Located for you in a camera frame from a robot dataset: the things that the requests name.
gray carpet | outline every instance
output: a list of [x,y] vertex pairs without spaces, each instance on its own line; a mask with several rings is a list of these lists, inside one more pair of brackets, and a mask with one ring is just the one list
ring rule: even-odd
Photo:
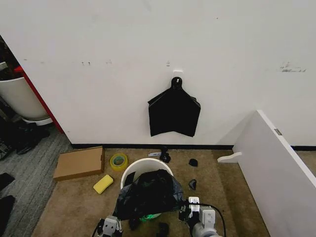
[[65,134],[55,127],[47,130],[44,138],[24,155],[11,153],[0,161],[0,174],[7,172],[15,178],[0,192],[0,198],[13,195],[16,198],[4,237],[29,237],[39,220],[55,187],[53,172],[60,153],[71,150]]

white bucket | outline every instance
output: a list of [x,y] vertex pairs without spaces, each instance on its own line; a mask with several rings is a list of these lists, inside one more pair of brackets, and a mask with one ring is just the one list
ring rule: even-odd
[[172,171],[168,167],[168,165],[166,165],[165,163],[163,163],[162,161],[158,159],[144,158],[144,159],[139,159],[138,161],[135,161],[125,170],[122,176],[122,179],[120,181],[120,189],[124,187],[125,179],[130,173],[135,172],[134,180],[133,180],[134,182],[142,173],[156,171],[159,169],[164,169],[173,176]]
[[0,81],[0,96],[17,114],[27,120],[35,121],[49,118],[23,77]]

white board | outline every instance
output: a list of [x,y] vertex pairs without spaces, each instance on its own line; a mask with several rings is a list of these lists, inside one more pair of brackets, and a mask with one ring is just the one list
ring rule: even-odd
[[316,178],[262,111],[234,152],[272,237],[316,236]]

cardboard box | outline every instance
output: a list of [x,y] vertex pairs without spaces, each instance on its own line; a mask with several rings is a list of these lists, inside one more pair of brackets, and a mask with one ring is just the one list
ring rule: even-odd
[[104,151],[94,147],[62,153],[54,173],[56,181],[101,174],[104,171]]

black baseboard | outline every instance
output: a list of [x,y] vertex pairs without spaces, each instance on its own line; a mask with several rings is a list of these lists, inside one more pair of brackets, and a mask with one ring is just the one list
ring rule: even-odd
[[167,146],[168,149],[186,149],[186,150],[231,150],[233,145],[164,145],[164,144],[71,144],[75,149],[84,149],[90,147],[103,148],[133,148],[133,149],[161,149]]
[[316,146],[291,146],[295,151],[316,151]]

